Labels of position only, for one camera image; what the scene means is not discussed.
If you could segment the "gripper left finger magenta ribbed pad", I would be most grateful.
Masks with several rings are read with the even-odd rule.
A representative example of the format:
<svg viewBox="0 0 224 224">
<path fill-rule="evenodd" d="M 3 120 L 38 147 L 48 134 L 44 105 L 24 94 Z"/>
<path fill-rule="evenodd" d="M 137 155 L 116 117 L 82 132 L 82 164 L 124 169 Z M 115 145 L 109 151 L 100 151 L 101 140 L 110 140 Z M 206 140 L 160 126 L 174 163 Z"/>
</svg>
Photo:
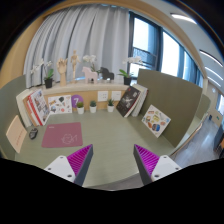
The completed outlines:
<svg viewBox="0 0 224 224">
<path fill-rule="evenodd" d="M 69 156 L 58 156 L 46 168 L 56 176 L 82 186 L 93 156 L 93 145 L 87 145 Z"/>
</svg>

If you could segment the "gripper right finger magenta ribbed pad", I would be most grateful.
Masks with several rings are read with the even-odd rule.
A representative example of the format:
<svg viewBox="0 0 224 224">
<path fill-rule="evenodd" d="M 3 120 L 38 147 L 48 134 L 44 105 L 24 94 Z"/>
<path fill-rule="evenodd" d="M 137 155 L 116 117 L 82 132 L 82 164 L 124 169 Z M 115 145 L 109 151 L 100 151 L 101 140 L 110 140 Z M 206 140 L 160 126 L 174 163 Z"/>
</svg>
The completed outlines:
<svg viewBox="0 0 224 224">
<path fill-rule="evenodd" d="M 133 154 L 144 185 L 181 170 L 168 155 L 158 156 L 137 144 L 134 145 Z"/>
</svg>

